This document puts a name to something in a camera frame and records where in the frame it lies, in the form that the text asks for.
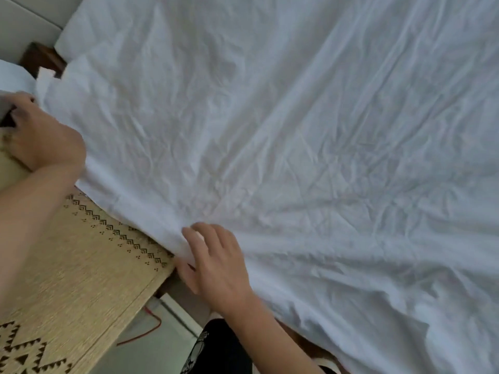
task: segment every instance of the wrinkled fabric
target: wrinkled fabric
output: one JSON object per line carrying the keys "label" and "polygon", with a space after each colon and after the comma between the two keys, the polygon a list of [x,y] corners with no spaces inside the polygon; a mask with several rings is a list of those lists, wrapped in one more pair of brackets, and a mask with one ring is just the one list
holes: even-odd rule
{"label": "wrinkled fabric", "polygon": [[78,186],[186,257],[182,226],[231,229],[352,373],[497,373],[499,1],[128,2],[84,1],[41,95]]}

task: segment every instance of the person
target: person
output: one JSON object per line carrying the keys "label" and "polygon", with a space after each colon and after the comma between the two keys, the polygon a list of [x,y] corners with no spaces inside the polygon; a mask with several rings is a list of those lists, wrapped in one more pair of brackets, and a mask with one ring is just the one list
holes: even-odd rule
{"label": "person", "polygon": [[[21,268],[28,249],[85,167],[81,135],[42,111],[24,93],[7,96],[15,110],[14,132],[5,142],[10,154],[31,174],[0,191],[0,305]],[[176,258],[178,273],[221,318],[201,333],[182,374],[217,372],[261,374],[323,374],[280,327],[253,292],[234,234],[216,224],[195,223],[183,228],[196,269]]]}

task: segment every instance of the beige tablecloth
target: beige tablecloth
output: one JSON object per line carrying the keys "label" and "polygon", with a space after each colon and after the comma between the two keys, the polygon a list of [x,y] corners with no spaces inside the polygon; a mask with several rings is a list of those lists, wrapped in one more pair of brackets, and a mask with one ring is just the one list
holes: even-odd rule
{"label": "beige tablecloth", "polygon": [[[0,189],[26,175],[0,146]],[[75,189],[2,307],[0,373],[87,373],[171,274],[171,258]]]}

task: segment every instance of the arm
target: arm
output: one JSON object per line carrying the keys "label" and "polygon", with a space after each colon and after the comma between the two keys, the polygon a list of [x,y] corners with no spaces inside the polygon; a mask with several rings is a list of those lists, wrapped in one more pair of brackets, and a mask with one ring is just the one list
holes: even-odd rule
{"label": "arm", "polygon": [[78,132],[41,111],[28,95],[15,94],[11,101],[17,128],[8,149],[33,173],[0,191],[0,302],[85,162]]}
{"label": "arm", "polygon": [[193,252],[196,270],[176,258],[180,277],[225,318],[260,373],[323,374],[251,289],[234,234],[205,223],[184,228],[182,233]]}

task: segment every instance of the cartoon graphic on shorts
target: cartoon graphic on shorts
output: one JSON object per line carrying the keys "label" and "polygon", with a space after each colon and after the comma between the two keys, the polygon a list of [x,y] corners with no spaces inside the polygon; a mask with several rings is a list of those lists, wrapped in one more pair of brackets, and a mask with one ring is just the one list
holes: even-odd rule
{"label": "cartoon graphic on shorts", "polygon": [[187,358],[187,361],[182,368],[182,371],[180,374],[187,374],[189,373],[194,365],[196,365],[196,361],[198,360],[199,355],[205,348],[205,340],[208,337],[208,332],[203,332],[199,335],[198,340],[196,341],[196,344],[191,350],[191,354],[189,355],[189,358]]}

